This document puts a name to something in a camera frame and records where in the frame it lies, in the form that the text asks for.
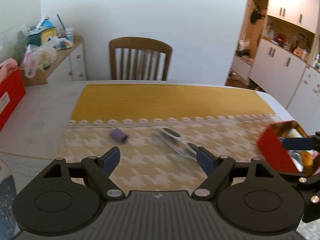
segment sunglasses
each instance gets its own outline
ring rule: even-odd
[[[182,139],[182,135],[167,127],[157,127],[159,137],[175,152],[196,161],[198,146]]]

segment white label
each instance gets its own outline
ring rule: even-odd
[[[8,92],[5,92],[4,95],[0,98],[0,114],[5,109],[7,104],[10,102],[9,94]]]

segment lace trim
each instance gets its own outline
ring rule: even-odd
[[[146,126],[170,126],[170,125],[181,125],[181,124],[199,124],[199,123],[220,123],[220,122],[231,122],[231,121],[257,121],[270,119],[273,122],[281,121],[281,119],[276,114],[259,114],[259,115],[236,115],[227,117],[218,116],[217,118],[207,116],[206,118],[195,117],[194,120],[183,117],[180,121],[175,118],[168,118],[164,121],[160,118],[155,118],[151,122],[147,119],[141,118],[137,122],[131,119],[125,119],[122,122],[111,119],[107,122],[102,120],[96,120],[92,123],[87,120],[81,120],[76,122],[75,120],[70,120],[67,124],[68,128],[103,128],[103,127],[146,127]]]

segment open red box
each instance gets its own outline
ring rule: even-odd
[[[292,128],[296,129],[302,137],[308,135],[296,121],[278,122],[270,124],[257,141],[261,154],[268,164],[276,171],[297,173],[288,151],[282,148],[278,137]],[[320,166],[320,155],[315,159],[309,153],[301,156],[303,160],[303,173],[312,175]]]
[[[13,71],[0,84],[0,131],[5,122],[25,95],[20,71],[17,69]]]

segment yellow cloth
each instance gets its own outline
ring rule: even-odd
[[[274,114],[255,91],[245,89],[181,85],[87,85],[71,119],[104,122],[115,119],[149,121],[169,117],[217,117],[227,115]]]

